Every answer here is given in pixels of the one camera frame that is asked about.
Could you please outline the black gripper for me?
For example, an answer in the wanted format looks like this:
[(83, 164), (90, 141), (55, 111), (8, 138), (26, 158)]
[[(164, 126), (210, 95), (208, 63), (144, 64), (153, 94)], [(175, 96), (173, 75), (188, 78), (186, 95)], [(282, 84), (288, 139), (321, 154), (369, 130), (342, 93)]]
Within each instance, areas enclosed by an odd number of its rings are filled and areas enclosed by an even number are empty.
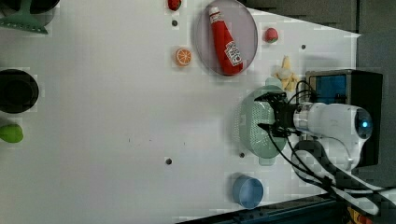
[(294, 112), (297, 104), (290, 104), (285, 93), (267, 92), (254, 99), (255, 102), (269, 102), (274, 111), (273, 125), (259, 123), (258, 126), (275, 137), (287, 137), (298, 130), (294, 125)]

